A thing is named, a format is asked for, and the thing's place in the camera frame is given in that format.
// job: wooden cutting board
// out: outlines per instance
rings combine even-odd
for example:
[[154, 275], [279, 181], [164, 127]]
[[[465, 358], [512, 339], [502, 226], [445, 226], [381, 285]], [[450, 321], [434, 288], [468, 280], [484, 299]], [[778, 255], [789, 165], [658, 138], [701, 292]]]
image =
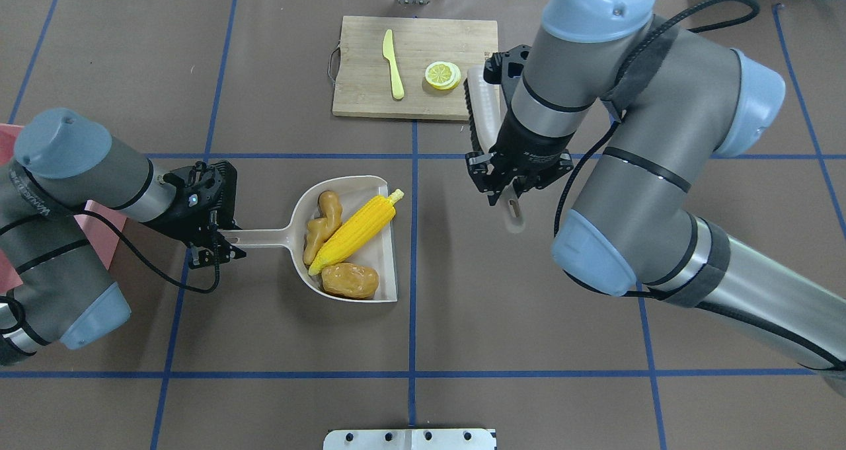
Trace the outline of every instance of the wooden cutting board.
[[[393, 29], [393, 47], [405, 97], [393, 100], [389, 64], [381, 55], [385, 31]], [[499, 48], [495, 20], [400, 19], [344, 16], [341, 62], [332, 113], [336, 116], [466, 121], [463, 79], [472, 65]], [[437, 91], [424, 79], [433, 61], [461, 68], [462, 84]]]

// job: blue tape line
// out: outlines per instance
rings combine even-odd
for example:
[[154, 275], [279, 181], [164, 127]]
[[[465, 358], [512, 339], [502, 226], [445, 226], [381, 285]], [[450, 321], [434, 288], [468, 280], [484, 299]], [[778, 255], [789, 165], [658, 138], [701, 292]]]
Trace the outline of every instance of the blue tape line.
[[649, 371], [417, 371], [419, 379], [567, 379], [574, 377], [649, 377]]
[[171, 379], [406, 379], [407, 371], [175, 371]]
[[[637, 290], [643, 291], [638, 283]], [[652, 405], [655, 408], [655, 421], [658, 424], [658, 443], [661, 450], [667, 450], [667, 435], [664, 432], [664, 413], [661, 411], [661, 393], [658, 392], [658, 374], [655, 371], [655, 356], [652, 353], [652, 334], [649, 332], [649, 317], [646, 315], [646, 302], [642, 297], [637, 299], [640, 308], [640, 327], [643, 329], [643, 342], [646, 348], [646, 364], [649, 366], [649, 381], [652, 386]]]
[[[816, 375], [802, 368], [656, 369], [657, 377], [764, 377]], [[4, 371], [0, 379], [161, 379], [164, 372], [144, 371]], [[173, 379], [407, 379], [408, 371], [172, 371]], [[647, 369], [587, 371], [415, 371], [415, 379], [571, 379], [650, 377]]]
[[153, 435], [150, 439], [150, 450], [158, 448], [158, 435], [161, 431], [161, 417], [164, 415], [164, 402], [167, 399], [167, 384], [170, 381], [168, 378], [161, 379], [161, 389], [159, 390], [159, 402], [156, 405], [156, 420], [153, 423]]
[[280, 160], [410, 160], [410, 154], [367, 153], [212, 153], [215, 159], [280, 159]]
[[828, 167], [826, 167], [826, 162], [822, 156], [822, 148], [820, 147], [820, 142], [816, 137], [816, 131], [814, 131], [814, 125], [812, 121], [810, 121], [810, 114], [808, 113], [808, 107], [806, 102], [804, 101], [804, 96], [802, 95], [802, 89], [798, 86], [798, 79], [796, 79], [796, 73], [794, 68], [792, 68], [792, 61], [790, 60], [790, 53], [788, 52], [788, 44], [785, 41], [785, 32], [782, 31], [782, 22], [779, 18], [779, 9], [782, 8], [783, 5], [776, 4], [773, 5], [773, 19], [776, 21], [776, 32], [779, 33], [779, 43], [782, 44], [782, 53], [785, 55], [785, 62], [788, 66], [788, 73], [790, 74], [790, 80], [792, 85], [794, 85], [794, 89], [796, 91], [796, 96], [798, 97], [798, 104], [802, 109], [802, 116], [804, 116], [804, 123], [806, 123], [808, 127], [808, 133], [810, 134], [810, 141], [814, 144], [814, 149], [816, 150], [816, 158], [819, 161], [820, 169], [822, 170], [822, 176], [826, 180], [826, 187], [828, 188], [828, 194], [831, 196], [831, 203], [834, 205], [834, 212], [837, 214], [837, 221], [840, 223], [840, 231], [843, 233], [843, 238], [846, 239], [846, 221], [843, 220], [843, 212], [840, 209], [840, 202], [837, 200], [837, 193], [834, 191], [834, 185], [831, 183], [831, 176], [828, 174]]
[[48, 11], [48, 16], [44, 19], [44, 25], [42, 25], [42, 32], [38, 37], [38, 42], [36, 42], [36, 47], [32, 51], [32, 56], [30, 57], [30, 65], [27, 65], [26, 73], [24, 74], [24, 81], [20, 83], [18, 97], [15, 98], [15, 104], [12, 106], [12, 112], [9, 114], [9, 124], [13, 124], [15, 122], [15, 116], [18, 116], [18, 107], [20, 106], [20, 102], [24, 100], [24, 92], [26, 91], [26, 86], [29, 85], [30, 75], [32, 74], [32, 68], [36, 65], [38, 53], [40, 52], [40, 50], [42, 50], [42, 44], [44, 43], [44, 38], [48, 34], [48, 27], [50, 26], [52, 15], [56, 11], [57, 4], [58, 0], [52, 0], [52, 2], [50, 3], [50, 10]]
[[417, 121], [411, 121], [411, 283], [408, 289], [408, 425], [417, 423], [417, 205], [420, 196], [420, 144]]
[[[156, 159], [194, 159], [202, 158], [205, 153], [146, 153], [151, 160]], [[581, 159], [583, 155], [572, 155], [574, 159]], [[732, 158], [712, 156], [713, 160], [816, 160], [819, 155], [738, 155]], [[463, 160], [464, 155], [456, 153], [420, 153], [417, 155], [406, 153], [209, 153], [210, 159], [247, 159], [247, 160]], [[846, 160], [846, 155], [822, 155], [825, 160]]]
[[217, 107], [220, 105], [220, 92], [223, 90], [223, 75], [226, 73], [226, 59], [229, 57], [229, 41], [232, 40], [232, 26], [235, 23], [235, 8], [238, 7], [238, 0], [232, 0], [232, 7], [229, 8], [229, 24], [226, 28], [226, 40], [223, 41], [223, 53], [220, 57], [220, 70], [217, 72], [217, 86], [214, 91], [214, 103], [211, 105], [211, 119], [209, 119], [209, 133], [206, 136], [206, 149], [203, 154], [205, 161], [208, 161], [209, 152], [212, 151], [212, 139], [214, 138], [214, 127], [217, 123]]
[[142, 371], [10, 371], [0, 379], [161, 379], [163, 372]]
[[658, 377], [743, 377], [744, 375], [816, 375], [809, 369], [665, 369]]
[[[188, 260], [190, 254], [185, 252], [185, 260], [182, 263], [181, 282], [184, 283], [188, 279]], [[179, 319], [182, 316], [182, 299], [184, 299], [185, 290], [179, 288], [179, 293], [176, 296], [176, 306], [173, 309], [173, 323], [170, 326], [170, 338], [167, 340], [167, 356], [164, 361], [164, 372], [161, 376], [161, 390], [159, 391], [159, 402], [156, 405], [156, 420], [153, 423], [153, 433], [150, 439], [150, 450], [156, 450], [158, 447], [158, 435], [161, 431], [161, 418], [164, 415], [164, 404], [167, 401], [167, 386], [170, 383], [170, 369], [173, 366], [173, 351], [176, 348], [176, 336], [179, 330]]]

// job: metal plate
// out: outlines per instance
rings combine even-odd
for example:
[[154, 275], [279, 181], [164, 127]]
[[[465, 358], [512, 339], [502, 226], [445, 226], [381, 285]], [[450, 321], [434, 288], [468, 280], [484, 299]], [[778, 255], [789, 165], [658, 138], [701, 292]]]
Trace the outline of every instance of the metal plate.
[[491, 429], [331, 431], [323, 450], [496, 450]]

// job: yellow corn cob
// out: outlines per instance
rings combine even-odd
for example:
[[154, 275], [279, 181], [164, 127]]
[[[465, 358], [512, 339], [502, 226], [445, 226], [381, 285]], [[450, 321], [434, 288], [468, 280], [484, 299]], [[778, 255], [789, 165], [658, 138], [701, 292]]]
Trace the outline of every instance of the yellow corn cob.
[[356, 214], [341, 224], [341, 228], [333, 233], [317, 251], [315, 260], [309, 266], [309, 275], [319, 275], [324, 267], [347, 260], [375, 234], [378, 234], [381, 228], [397, 214], [393, 204], [401, 200], [404, 195], [399, 189], [387, 197], [377, 195], [368, 200], [361, 209], [356, 210]]

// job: lemon slice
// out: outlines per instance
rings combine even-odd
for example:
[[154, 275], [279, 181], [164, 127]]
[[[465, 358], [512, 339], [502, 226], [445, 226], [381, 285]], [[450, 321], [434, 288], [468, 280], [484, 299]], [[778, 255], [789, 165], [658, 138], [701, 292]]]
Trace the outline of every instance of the lemon slice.
[[439, 91], [450, 91], [461, 83], [461, 69], [452, 62], [433, 62], [426, 67], [426, 82]]

